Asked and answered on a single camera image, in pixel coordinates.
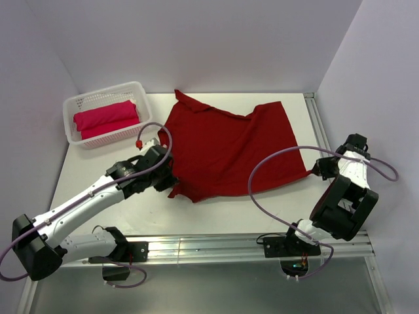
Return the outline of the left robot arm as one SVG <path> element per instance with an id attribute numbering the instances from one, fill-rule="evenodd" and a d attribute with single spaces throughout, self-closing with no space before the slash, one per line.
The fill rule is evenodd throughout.
<path id="1" fill-rule="evenodd" d="M 60 266 L 83 258 L 125 258 L 128 242 L 115 227 L 96 234 L 70 235 L 103 210 L 134 194 L 150 187 L 161 192 L 175 185 L 172 164 L 170 148 L 151 141 L 137 156 L 116 162 L 94 184 L 55 209 L 35 218 L 16 218 L 12 223 L 12 250 L 27 277 L 34 281 L 45 279 Z"/>

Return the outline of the dark red t shirt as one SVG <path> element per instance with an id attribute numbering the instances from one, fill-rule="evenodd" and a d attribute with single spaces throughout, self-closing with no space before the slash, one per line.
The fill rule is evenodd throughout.
<path id="1" fill-rule="evenodd" d="M 217 196 L 247 194 L 253 168 L 267 156 L 297 140 L 281 102 L 233 114 L 176 90 L 160 144 L 172 150 L 172 173 L 179 182 L 169 198 L 185 196 L 198 203 Z"/>

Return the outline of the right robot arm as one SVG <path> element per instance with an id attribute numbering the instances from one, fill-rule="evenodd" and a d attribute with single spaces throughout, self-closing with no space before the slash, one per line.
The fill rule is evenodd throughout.
<path id="1" fill-rule="evenodd" d="M 283 239 L 287 253 L 299 254 L 329 237 L 349 241 L 358 233 L 378 202 L 367 182 L 367 150 L 367 138 L 355 133 L 337 148 L 337 156 L 316 161 L 312 173 L 332 181 L 310 217 L 294 223 L 296 230 L 288 229 Z"/>

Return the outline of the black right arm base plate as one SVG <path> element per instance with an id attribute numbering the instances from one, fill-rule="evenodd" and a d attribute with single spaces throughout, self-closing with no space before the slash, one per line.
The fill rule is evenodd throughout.
<path id="1" fill-rule="evenodd" d="M 266 258 L 319 256 L 321 254 L 318 246 L 310 245 L 295 235 L 264 237 L 262 245 Z"/>

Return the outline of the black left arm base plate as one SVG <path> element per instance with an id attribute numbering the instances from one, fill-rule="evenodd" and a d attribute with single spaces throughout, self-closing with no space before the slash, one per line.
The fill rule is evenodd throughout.
<path id="1" fill-rule="evenodd" d="M 129 242 L 122 260 L 129 263 L 146 262 L 148 253 L 149 243 L 147 241 Z"/>

